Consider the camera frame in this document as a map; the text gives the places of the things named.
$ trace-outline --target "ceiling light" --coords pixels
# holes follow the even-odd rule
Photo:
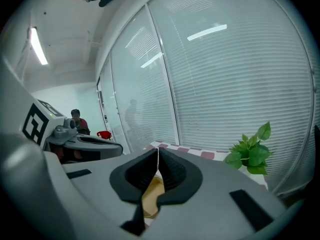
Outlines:
[[[31,45],[32,45],[33,50],[34,50],[35,54],[37,55],[40,63],[42,65],[47,65],[48,61],[46,59],[44,51],[42,50],[42,47],[41,47],[41,44],[39,41],[38,31],[35,27],[31,28]]]
[[[154,62],[156,59],[159,59],[159,58],[161,58],[161,56],[162,56],[162,52],[159,52],[156,56],[154,56],[152,59],[150,59],[148,62],[146,62],[145,64],[143,64],[142,66],[141,66],[141,68],[145,68],[146,66],[149,66],[152,62]]]
[[[196,33],[196,34],[193,34],[193,35],[189,36],[188,40],[191,41],[193,39],[200,38],[200,37],[203,37],[205,35],[211,34],[213,32],[217,32],[217,31],[225,30],[225,29],[227,29],[227,24],[220,25],[220,26],[215,26],[215,27],[209,28],[207,30],[204,30],[204,31],[201,31],[199,33]]]

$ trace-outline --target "ceiling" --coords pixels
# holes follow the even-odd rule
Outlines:
[[[30,92],[65,84],[94,82],[94,64],[103,35],[124,0],[104,8],[99,1],[34,0],[31,25],[37,27],[48,65],[29,52],[24,83]]]

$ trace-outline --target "potted plant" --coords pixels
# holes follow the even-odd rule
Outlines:
[[[226,164],[240,169],[245,166],[251,174],[267,175],[266,159],[273,154],[269,149],[262,145],[262,141],[270,138],[271,126],[270,122],[262,125],[258,132],[251,138],[242,134],[242,140],[239,144],[230,148],[231,153],[223,160]]]

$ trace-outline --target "yellow object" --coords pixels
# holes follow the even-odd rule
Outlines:
[[[143,216],[153,219],[158,214],[157,197],[165,193],[164,181],[154,177],[142,196]]]

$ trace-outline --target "wall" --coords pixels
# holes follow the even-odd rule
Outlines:
[[[43,70],[37,73],[26,72],[24,78],[24,87],[30,92],[38,92],[48,88],[54,88],[64,85],[74,85],[81,83],[88,83],[95,81],[95,73],[93,67],[90,65],[87,68],[80,67],[74,71],[68,71],[70,67],[64,72],[56,72],[51,70]]]
[[[49,103],[68,118],[71,117],[71,110],[79,109],[81,118],[88,123],[91,135],[97,136],[97,132],[106,130],[106,125],[96,89],[94,82],[86,82],[47,88],[33,92],[32,95]]]
[[[15,14],[7,21],[0,36],[1,56],[22,84],[30,50],[28,30],[31,25],[32,2],[33,0],[22,2]]]
[[[108,25],[95,61],[95,80],[98,82],[106,58],[128,21],[150,0],[125,0]]]

